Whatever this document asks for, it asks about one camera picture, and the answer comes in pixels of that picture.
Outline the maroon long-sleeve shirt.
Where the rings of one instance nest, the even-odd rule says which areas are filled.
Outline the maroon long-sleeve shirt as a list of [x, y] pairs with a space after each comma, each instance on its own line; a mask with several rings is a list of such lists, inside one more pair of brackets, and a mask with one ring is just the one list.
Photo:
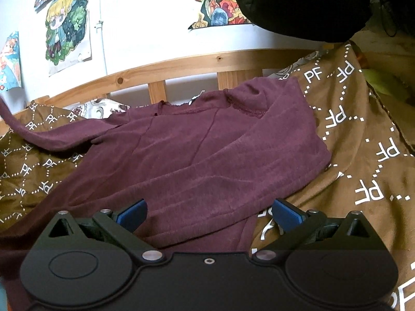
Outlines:
[[29, 144], [79, 162], [1, 234], [1, 276], [13, 310], [30, 306], [20, 265], [59, 211], [89, 217], [144, 199], [148, 217], [136, 234], [150, 245], [247, 251], [259, 212], [304, 188], [331, 160], [295, 78], [255, 78], [191, 104], [161, 102], [39, 133], [6, 105], [1, 116]]

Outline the wooden bed frame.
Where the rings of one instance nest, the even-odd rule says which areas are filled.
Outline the wooden bed frame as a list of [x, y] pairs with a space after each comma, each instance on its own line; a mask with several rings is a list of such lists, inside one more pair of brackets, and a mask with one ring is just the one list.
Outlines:
[[[362, 66], [393, 74], [409, 86], [414, 86], [414, 43], [392, 41], [365, 30], [353, 37], [360, 51]], [[287, 79], [305, 71], [301, 60], [311, 59], [315, 67], [325, 62], [315, 52], [298, 48], [266, 48], [230, 51], [156, 62], [126, 69], [77, 86], [52, 98], [44, 96], [35, 102], [63, 108], [66, 105], [107, 96], [116, 91], [146, 85], [151, 103], [167, 100], [166, 82], [188, 76], [214, 73], [220, 90], [238, 86], [246, 80], [262, 76], [266, 69], [282, 69], [280, 78]]]

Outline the blue cartoon wall poster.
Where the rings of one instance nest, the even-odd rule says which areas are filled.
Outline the blue cartoon wall poster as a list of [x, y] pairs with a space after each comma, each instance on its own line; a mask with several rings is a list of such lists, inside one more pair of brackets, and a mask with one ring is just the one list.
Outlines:
[[1, 49], [1, 91], [21, 87], [19, 33], [13, 32]]

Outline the brown PF patterned blanket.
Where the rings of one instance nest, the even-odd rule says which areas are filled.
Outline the brown PF patterned blanket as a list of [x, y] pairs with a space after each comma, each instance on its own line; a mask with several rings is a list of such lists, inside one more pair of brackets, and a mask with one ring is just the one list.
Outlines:
[[[361, 58], [350, 44], [316, 53], [325, 62], [318, 67], [307, 58], [305, 71], [295, 78], [314, 113], [316, 132], [331, 153], [327, 167], [304, 188], [286, 197], [301, 209], [316, 209], [343, 217], [349, 211], [365, 214], [399, 267], [399, 281], [390, 302], [395, 310], [414, 309], [414, 108], [397, 103], [393, 112], [366, 82]], [[60, 114], [46, 110], [46, 132]], [[79, 162], [53, 157], [20, 138], [20, 157], [28, 163], [1, 166], [1, 234], [21, 221], [48, 194], [46, 185], [59, 184]], [[259, 212], [250, 246], [254, 253], [276, 240], [279, 226], [272, 219], [272, 204]]]

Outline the green pillow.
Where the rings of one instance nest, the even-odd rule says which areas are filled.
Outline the green pillow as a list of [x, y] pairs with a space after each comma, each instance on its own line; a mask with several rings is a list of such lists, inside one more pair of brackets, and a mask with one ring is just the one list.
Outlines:
[[378, 93], [392, 96], [403, 102], [411, 97], [409, 89], [393, 74], [377, 69], [363, 69], [362, 71], [366, 82]]

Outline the white floral patterned sheet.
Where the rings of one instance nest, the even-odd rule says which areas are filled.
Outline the white floral patterned sheet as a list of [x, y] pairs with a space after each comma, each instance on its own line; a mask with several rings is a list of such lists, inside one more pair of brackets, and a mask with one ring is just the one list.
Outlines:
[[70, 105], [68, 109], [85, 119], [106, 119], [114, 113], [126, 112], [129, 105], [108, 98], [97, 98], [86, 103]]

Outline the anime character wall poster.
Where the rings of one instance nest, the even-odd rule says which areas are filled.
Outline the anime character wall poster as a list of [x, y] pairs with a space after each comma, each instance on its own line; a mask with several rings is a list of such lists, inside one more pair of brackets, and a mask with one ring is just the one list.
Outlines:
[[52, 0], [45, 19], [49, 74], [87, 60], [92, 55], [88, 0]]

